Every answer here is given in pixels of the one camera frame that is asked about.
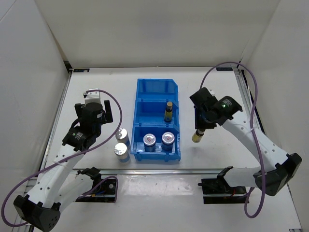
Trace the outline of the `yellow label sauce bottle front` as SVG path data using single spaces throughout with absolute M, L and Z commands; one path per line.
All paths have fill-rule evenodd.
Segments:
M 194 143 L 199 143 L 204 136 L 205 129 L 196 129 L 195 133 L 192 136 L 192 141 Z

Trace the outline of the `yellow label sauce bottle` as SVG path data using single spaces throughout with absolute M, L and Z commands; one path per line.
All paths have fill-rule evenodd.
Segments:
M 164 114 L 164 121 L 170 122 L 172 120 L 173 103 L 171 101 L 167 102 Z
M 205 129 L 196 129 L 195 133 L 192 136 L 192 141 L 194 143 L 199 143 L 204 136 Z

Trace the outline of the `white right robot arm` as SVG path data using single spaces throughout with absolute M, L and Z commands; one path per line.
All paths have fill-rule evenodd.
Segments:
M 190 100 L 195 108 L 198 135 L 219 125 L 234 135 L 260 163 L 255 168 L 226 167 L 211 179 L 214 188 L 222 193 L 236 187 L 259 188 L 264 194 L 274 196 L 294 177 L 302 158 L 297 153 L 288 154 L 255 129 L 232 97 L 218 100 L 203 87 L 191 95 Z

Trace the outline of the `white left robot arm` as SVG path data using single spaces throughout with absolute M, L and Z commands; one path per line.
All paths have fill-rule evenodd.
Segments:
M 101 126 L 112 123 L 109 100 L 76 104 L 77 119 L 62 140 L 56 156 L 55 167 L 44 172 L 37 184 L 23 197 L 18 195 L 14 206 L 19 216 L 43 232 L 51 231 L 60 219 L 61 212 L 86 192 L 97 193 L 101 188 L 99 169 L 86 168 L 76 178 L 63 185 L 74 166 L 81 160 L 96 139 L 101 135 Z

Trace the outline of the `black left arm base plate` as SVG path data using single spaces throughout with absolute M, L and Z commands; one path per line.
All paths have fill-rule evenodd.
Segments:
M 118 178 L 108 176 L 91 193 L 80 196 L 76 202 L 79 203 L 116 203 L 118 194 Z

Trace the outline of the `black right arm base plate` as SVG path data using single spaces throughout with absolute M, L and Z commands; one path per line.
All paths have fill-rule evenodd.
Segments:
M 229 187 L 216 178 L 204 178 L 197 184 L 202 188 L 204 204 L 244 204 L 248 192 L 245 187 Z

